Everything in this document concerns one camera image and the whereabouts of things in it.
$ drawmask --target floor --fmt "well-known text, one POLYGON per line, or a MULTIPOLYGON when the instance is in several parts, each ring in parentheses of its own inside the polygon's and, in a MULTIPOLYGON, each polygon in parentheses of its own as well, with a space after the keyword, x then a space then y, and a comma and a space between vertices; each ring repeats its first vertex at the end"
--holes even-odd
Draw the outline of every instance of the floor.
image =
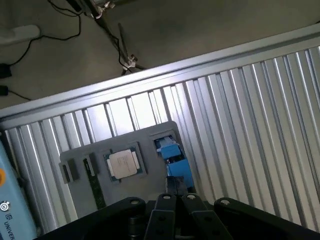
MULTIPOLYGON (((64 0, 53 0, 67 7, 64 0)), ((124 27, 129 53, 147 68, 311 25, 320 20, 319 0, 134 0, 108 11, 118 34, 124 27)), ((82 33, 69 41, 41 39, 12 67, 0 85, 39 99, 118 77, 118 53, 104 32, 82 16, 82 33)), ((45 0, 0 0, 0 27, 36 24, 50 36, 77 33, 76 17, 54 11, 45 0)), ((27 42, 0 47, 0 63, 17 60, 27 42)), ((0 109, 25 102, 10 94, 0 109)))

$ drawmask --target blue plastic part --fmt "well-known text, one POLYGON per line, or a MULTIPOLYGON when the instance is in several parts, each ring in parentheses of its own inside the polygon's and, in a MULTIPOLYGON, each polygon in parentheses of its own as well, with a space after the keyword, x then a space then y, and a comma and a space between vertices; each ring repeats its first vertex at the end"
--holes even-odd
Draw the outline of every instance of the blue plastic part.
POLYGON ((161 155, 164 160, 181 155, 178 144, 170 144, 161 148, 161 155))
POLYGON ((191 170, 187 159, 183 159, 174 163, 170 163, 166 166, 168 176, 184 178, 184 183, 187 188, 194 186, 191 170))
POLYGON ((0 235, 4 240, 33 240, 37 237, 36 226, 1 142, 0 169, 5 173, 5 182, 0 186, 0 203, 9 202, 8 211, 0 210, 0 235))
MULTIPOLYGON (((173 158, 175 156, 184 156, 179 144, 177 144, 172 137, 166 136, 156 140, 156 144, 159 147, 157 152, 160 152, 164 160, 173 158)), ((188 160, 182 159, 172 163, 166 161, 166 170, 168 176, 174 177, 184 177, 184 183, 187 188, 194 186, 194 181, 192 179, 191 169, 188 160)))

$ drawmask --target corrugated metal panel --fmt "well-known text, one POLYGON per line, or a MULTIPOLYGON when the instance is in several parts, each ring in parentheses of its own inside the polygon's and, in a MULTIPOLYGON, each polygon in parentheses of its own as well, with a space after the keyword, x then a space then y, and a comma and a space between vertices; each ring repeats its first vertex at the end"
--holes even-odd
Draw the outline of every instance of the corrugated metal panel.
POLYGON ((44 231, 77 219, 61 152, 173 120, 200 195, 211 203, 231 197, 319 232, 320 48, 240 59, 230 70, 112 90, 99 104, 55 116, 58 105, 49 118, 33 114, 36 122, 5 130, 44 231))

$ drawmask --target power cord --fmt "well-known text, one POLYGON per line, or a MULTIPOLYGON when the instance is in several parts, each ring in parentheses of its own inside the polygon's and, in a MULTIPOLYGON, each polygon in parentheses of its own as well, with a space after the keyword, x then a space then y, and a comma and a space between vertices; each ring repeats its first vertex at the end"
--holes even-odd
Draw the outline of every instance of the power cord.
POLYGON ((52 6, 57 12, 65 15, 65 16, 68 16, 68 17, 77 17, 77 16, 79 16, 80 14, 83 13, 82 11, 81 11, 80 13, 76 13, 76 12, 70 10, 70 9, 62 8, 62 7, 57 6, 57 5, 54 4, 51 0, 47 0, 47 1, 48 1, 49 4, 51 4, 51 6, 52 6), (73 14, 73 15, 66 14, 66 13, 64 13, 63 11, 67 11, 67 12, 73 14))
POLYGON ((76 35, 72 35, 72 36, 69 36, 69 37, 67 37, 67 38, 59 38, 59 37, 48 36, 48 35, 41 35, 41 36, 39 36, 39 37, 37 37, 37 38, 34 38, 34 39, 32 39, 32 40, 29 41, 28 47, 26 48, 26 50, 25 50, 25 52, 22 54, 22 56, 21 56, 17 61, 9 64, 9 66, 13 66, 13 65, 16 65, 17 63, 19 63, 19 62, 27 55, 27 53, 28 53, 28 51, 29 51, 29 49, 30 49, 30 46, 31 46, 32 42, 35 41, 35 40, 39 40, 39 39, 42 39, 42 38, 47 38, 47 39, 53 39, 53 40, 58 40, 58 41, 67 41, 67 40, 70 40, 70 39, 73 39, 73 38, 76 38, 76 37, 80 36, 81 31, 82 31, 82 29, 81 29, 81 17, 80 17, 80 15, 82 14, 82 12, 76 13, 76 12, 74 12, 74 11, 71 11, 70 9, 59 7, 59 6, 57 6, 56 4, 54 4, 54 3, 53 3, 52 1, 50 1, 50 0, 47 0, 47 1, 51 4, 51 6, 53 7, 53 9, 56 10, 58 13, 63 14, 63 15, 66 15, 66 16, 68 16, 68 17, 78 17, 78 19, 79 19, 79 31, 78 31, 78 33, 77 33, 76 35), (59 10, 67 11, 67 12, 72 13, 72 14, 74 14, 74 15, 68 15, 68 14, 65 14, 64 12, 59 11, 59 10))
POLYGON ((113 38, 115 41, 116 41, 116 43, 115 43, 115 45, 116 46, 114 46, 115 48, 116 48, 116 50, 118 51, 118 62, 119 62, 119 64, 121 65, 121 66, 123 66, 123 68, 126 70, 126 71, 130 71, 131 73, 132 73, 132 71, 131 71, 131 69, 130 68, 128 68, 128 67, 126 67, 122 62, 121 62, 121 49, 120 49, 120 40, 119 40, 119 38, 118 37, 116 37, 115 35, 113 35, 112 33, 111 33, 111 31, 110 31, 110 29, 108 28, 108 26, 103 26, 103 25, 101 25, 100 24, 100 22, 99 21, 97 21, 97 20, 95 20, 95 22, 98 24, 98 26, 100 27, 100 28, 102 28, 104 31, 105 31, 105 33, 107 34, 107 35, 109 35, 111 38, 113 38))
MULTIPOLYGON (((67 40, 69 40, 69 39, 73 39, 73 38, 76 38, 76 37, 80 36, 81 30, 82 30, 82 28, 81 28, 81 17, 80 17, 80 15, 82 14, 82 12, 76 13, 76 12, 74 12, 74 11, 71 11, 70 9, 62 8, 62 7, 57 6, 57 5, 54 4, 51 0, 47 0, 47 1, 50 3, 50 5, 53 7, 53 9, 56 10, 57 12, 59 12, 60 14, 63 14, 63 15, 65 15, 65 16, 72 17, 72 18, 73 18, 73 17, 78 17, 78 20, 79 20, 79 31, 78 31, 78 33, 75 34, 75 35, 66 37, 66 38, 59 38, 59 37, 48 36, 48 35, 41 35, 40 37, 34 38, 34 39, 32 39, 32 40, 29 41, 28 47, 26 48, 26 50, 25 50, 25 52, 22 54, 22 56, 21 56, 18 60, 16 60, 15 62, 9 64, 10 67, 13 66, 13 65, 16 65, 17 63, 19 63, 19 62, 27 55, 27 53, 28 53, 28 51, 29 51, 29 49, 30 49, 31 44, 32 44, 33 41, 36 41, 36 40, 39 40, 39 39, 42 39, 42 38, 53 39, 53 40, 58 40, 58 41, 67 41, 67 40), (67 12, 73 14, 73 15, 66 14, 66 13, 64 13, 63 11, 67 11, 67 12)), ((0 86, 0 87, 2 87, 2 88, 4 87, 4 88, 6 89, 6 90, 4 90, 4 92, 6 92, 5 96, 7 96, 8 93, 11 93, 11 94, 14 94, 14 95, 22 98, 22 99, 25 99, 25 100, 28 100, 28 101, 31 101, 31 100, 32 100, 31 98, 22 96, 21 94, 15 92, 15 91, 12 91, 12 90, 10 90, 10 89, 8 89, 7 86, 0 86)))
POLYGON ((25 99, 25 100, 28 100, 28 101, 31 101, 31 100, 32 100, 32 99, 30 99, 30 98, 28 98, 28 97, 25 97, 25 96, 20 95, 19 93, 16 93, 15 91, 12 91, 12 90, 10 90, 10 89, 8 89, 8 92, 9 92, 9 93, 12 93, 12 94, 14 94, 14 95, 17 95, 18 97, 20 97, 20 98, 22 98, 22 99, 25 99))

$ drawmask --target gray fixture plate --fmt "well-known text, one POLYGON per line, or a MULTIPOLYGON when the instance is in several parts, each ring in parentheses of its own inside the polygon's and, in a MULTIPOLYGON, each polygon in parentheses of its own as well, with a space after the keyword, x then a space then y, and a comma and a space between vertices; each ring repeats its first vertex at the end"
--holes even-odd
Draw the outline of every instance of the gray fixture plate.
POLYGON ((63 152, 60 155, 60 169, 69 186, 78 217, 98 210, 84 159, 96 166, 94 169, 107 206, 130 196, 153 200, 164 193, 167 170, 164 160, 157 154, 154 140, 165 136, 173 136, 181 144, 177 124, 169 121, 63 152), (142 173, 112 181, 105 156, 111 153, 110 149, 116 153, 132 147, 136 149, 142 173))

